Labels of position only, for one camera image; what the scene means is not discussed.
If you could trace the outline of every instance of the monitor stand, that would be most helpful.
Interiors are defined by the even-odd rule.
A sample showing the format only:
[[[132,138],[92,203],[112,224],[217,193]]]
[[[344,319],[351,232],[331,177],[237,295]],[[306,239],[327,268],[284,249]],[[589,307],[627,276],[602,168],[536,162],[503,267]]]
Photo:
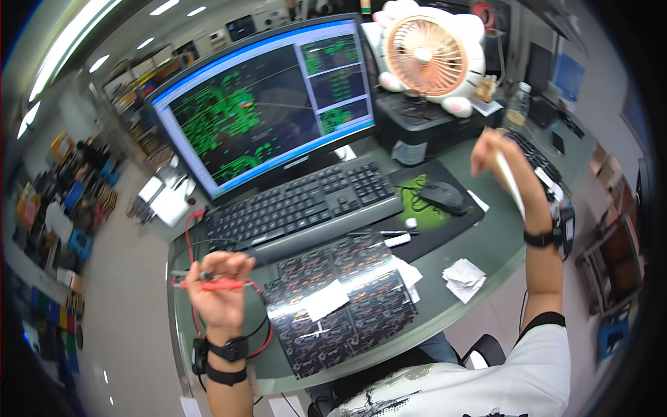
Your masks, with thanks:
[[[276,173],[275,175],[272,175],[269,181],[266,181],[257,188],[259,191],[265,191],[267,189],[271,189],[273,187],[290,182],[294,179],[305,177],[306,175],[319,171],[323,168],[333,166],[340,161],[341,159],[338,157],[338,155],[336,155],[335,152],[329,152],[317,157],[313,157],[311,155],[307,161],[301,162],[297,166],[283,171],[282,173]]]

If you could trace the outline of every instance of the computer monitor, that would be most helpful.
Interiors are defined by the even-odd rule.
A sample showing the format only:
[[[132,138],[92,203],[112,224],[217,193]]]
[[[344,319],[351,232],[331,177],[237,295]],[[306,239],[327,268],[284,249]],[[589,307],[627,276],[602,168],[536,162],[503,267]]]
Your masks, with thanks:
[[[360,22],[336,15],[254,35],[147,98],[211,201],[373,132]]]
[[[550,51],[536,43],[530,44],[524,80],[532,87],[530,95],[533,97],[541,95],[548,87],[549,80],[551,80],[551,60]]]

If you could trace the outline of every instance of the desk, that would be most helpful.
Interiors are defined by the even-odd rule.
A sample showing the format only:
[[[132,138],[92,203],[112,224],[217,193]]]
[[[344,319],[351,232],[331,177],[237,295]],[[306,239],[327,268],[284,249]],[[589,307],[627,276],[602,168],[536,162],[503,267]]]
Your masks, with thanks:
[[[589,160],[597,144],[595,138],[588,134],[583,139],[579,139],[560,120],[544,131],[540,131],[534,125],[529,125],[529,128],[532,135],[526,134],[526,137],[532,141],[539,141],[538,149],[547,147],[547,143],[550,146],[552,130],[563,138],[567,156],[552,157],[547,153],[545,156],[561,172],[563,182],[574,193],[578,189],[581,173],[589,169]],[[476,138],[446,149],[438,156],[438,159],[464,187],[471,189],[486,202],[490,209],[477,226],[466,230],[438,249],[412,262],[412,265],[417,267],[424,276],[416,284],[421,301],[416,304],[419,314],[415,317],[414,322],[373,350],[301,380],[294,376],[280,343],[274,336],[269,346],[248,362],[249,367],[255,368],[257,384],[263,395],[298,390],[329,382],[405,352],[460,319],[477,302],[492,294],[518,270],[526,257],[523,221],[509,194],[496,183],[490,173],[486,172],[477,178],[470,177],[470,152],[475,140]],[[372,138],[358,141],[352,144],[352,148],[358,155],[372,154],[383,173],[391,173],[400,169],[398,163],[392,160],[387,151],[380,148]],[[205,239],[204,224],[200,223],[192,227],[190,236],[193,242]],[[179,236],[170,245],[169,259],[183,248],[185,248],[185,238]],[[195,258],[199,259],[205,254],[207,248],[194,249]],[[488,276],[482,289],[468,304],[461,303],[445,287],[446,282],[442,279],[442,270],[446,263],[458,258],[468,258]],[[168,266],[169,270],[187,269],[188,267],[187,250],[177,256],[173,265]],[[261,287],[276,279],[275,263],[268,267],[256,268],[251,278]],[[191,393],[196,393],[197,396],[200,393],[203,395],[197,378],[190,371],[191,344],[192,340],[197,337],[192,320],[191,304],[184,291],[172,290],[171,287],[168,287],[167,294],[174,356],[183,392],[186,396]],[[265,312],[261,302],[250,288],[245,298],[243,333],[248,334],[254,330],[264,317]],[[251,352],[262,345],[265,335],[265,330],[261,330],[253,336],[249,341]]]

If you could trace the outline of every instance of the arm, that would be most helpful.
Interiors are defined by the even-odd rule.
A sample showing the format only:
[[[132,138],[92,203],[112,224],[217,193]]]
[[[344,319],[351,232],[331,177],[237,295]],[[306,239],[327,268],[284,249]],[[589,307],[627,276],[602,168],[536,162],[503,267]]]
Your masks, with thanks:
[[[485,129],[477,140],[470,157],[471,174],[477,176],[489,168],[504,186],[502,176],[496,168],[493,155],[503,153],[521,193],[526,207],[526,231],[532,235],[550,232],[552,218],[540,180],[524,157],[518,145],[499,135],[493,129]],[[526,248],[526,286],[528,301],[526,314],[521,324],[523,329],[544,312],[562,314],[563,263],[555,246],[548,248]]]
[[[206,338],[217,346],[224,346],[228,340],[241,335],[243,323],[243,295],[245,288],[236,290],[206,291],[201,289],[199,273],[210,271],[215,277],[246,281],[255,266],[255,258],[243,253],[213,252],[201,261],[193,262],[187,275],[187,291],[190,301],[206,323]],[[245,367],[245,360],[228,362],[208,353],[208,363],[220,372],[238,372]],[[211,413],[215,417],[252,416],[253,398],[250,383],[243,382],[227,386],[208,379],[206,384]]]

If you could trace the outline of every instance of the fan guard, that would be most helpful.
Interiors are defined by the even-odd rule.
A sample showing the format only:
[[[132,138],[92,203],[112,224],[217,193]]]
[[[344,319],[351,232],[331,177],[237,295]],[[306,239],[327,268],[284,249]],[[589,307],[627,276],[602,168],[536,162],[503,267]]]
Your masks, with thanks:
[[[397,23],[388,37],[386,57],[396,77],[424,95],[452,92],[468,72],[461,41],[428,16]]]

